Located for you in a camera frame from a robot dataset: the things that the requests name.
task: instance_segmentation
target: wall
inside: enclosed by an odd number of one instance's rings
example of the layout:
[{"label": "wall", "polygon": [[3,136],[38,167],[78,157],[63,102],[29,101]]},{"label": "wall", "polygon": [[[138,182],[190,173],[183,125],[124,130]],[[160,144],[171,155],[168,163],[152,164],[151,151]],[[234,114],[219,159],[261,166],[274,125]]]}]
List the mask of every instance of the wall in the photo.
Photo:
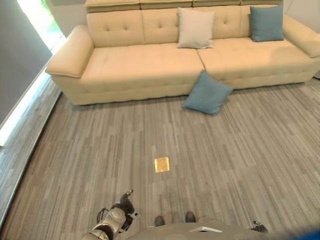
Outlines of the wall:
[{"label": "wall", "polygon": [[320,0],[284,0],[287,15],[320,33]]},{"label": "wall", "polygon": [[17,1],[0,0],[0,124],[51,56]]},{"label": "wall", "polygon": [[85,0],[46,0],[56,23],[67,37],[75,26],[87,24]]}]

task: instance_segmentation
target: gray striped carpet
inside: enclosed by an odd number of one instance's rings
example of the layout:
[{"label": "gray striped carpet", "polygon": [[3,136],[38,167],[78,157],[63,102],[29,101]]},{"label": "gray striped carpet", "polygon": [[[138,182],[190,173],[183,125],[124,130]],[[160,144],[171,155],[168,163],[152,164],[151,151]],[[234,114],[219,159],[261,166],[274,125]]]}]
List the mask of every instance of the gray striped carpet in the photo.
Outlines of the gray striped carpet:
[{"label": "gray striped carpet", "polygon": [[[63,96],[2,229],[6,240],[80,239],[129,188],[142,218],[187,211],[271,234],[320,222],[318,80],[234,91],[217,116],[182,109],[185,96],[72,106]],[[170,171],[155,173],[154,158]]]}]

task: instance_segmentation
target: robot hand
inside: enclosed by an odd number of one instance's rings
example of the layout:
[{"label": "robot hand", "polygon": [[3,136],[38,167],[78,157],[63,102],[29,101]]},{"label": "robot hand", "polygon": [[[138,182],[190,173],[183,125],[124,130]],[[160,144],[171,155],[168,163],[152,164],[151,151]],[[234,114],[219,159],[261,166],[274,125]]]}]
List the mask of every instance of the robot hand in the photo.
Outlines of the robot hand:
[{"label": "robot hand", "polygon": [[139,216],[129,200],[132,192],[132,189],[128,190],[93,230],[87,232],[81,240],[115,240],[119,233],[127,231],[133,218]]}]

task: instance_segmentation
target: throw pillow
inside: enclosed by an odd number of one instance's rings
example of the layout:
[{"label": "throw pillow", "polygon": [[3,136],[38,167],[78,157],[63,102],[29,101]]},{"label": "throw pillow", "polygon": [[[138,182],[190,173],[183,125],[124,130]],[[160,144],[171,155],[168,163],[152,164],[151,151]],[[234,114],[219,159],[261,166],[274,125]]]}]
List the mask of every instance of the throw pillow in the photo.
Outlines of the throw pillow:
[{"label": "throw pillow", "polygon": [[214,80],[202,70],[183,107],[216,115],[233,89],[232,86]]},{"label": "throw pillow", "polygon": [[178,7],[179,42],[178,48],[212,48],[214,12],[189,10]]},{"label": "throw pillow", "polygon": [[284,5],[250,7],[251,38],[254,42],[284,40]]}]

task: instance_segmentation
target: teal pillow on floor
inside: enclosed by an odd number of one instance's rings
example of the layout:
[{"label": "teal pillow on floor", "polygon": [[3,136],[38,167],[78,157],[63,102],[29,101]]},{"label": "teal pillow on floor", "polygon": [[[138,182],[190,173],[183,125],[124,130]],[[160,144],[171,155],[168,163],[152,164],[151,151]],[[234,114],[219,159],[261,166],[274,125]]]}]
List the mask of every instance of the teal pillow on floor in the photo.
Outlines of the teal pillow on floor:
[{"label": "teal pillow on floor", "polygon": [[216,115],[233,89],[232,86],[214,80],[202,70],[183,107]]},{"label": "teal pillow on floor", "polygon": [[284,5],[250,7],[251,38],[254,42],[284,40]]}]

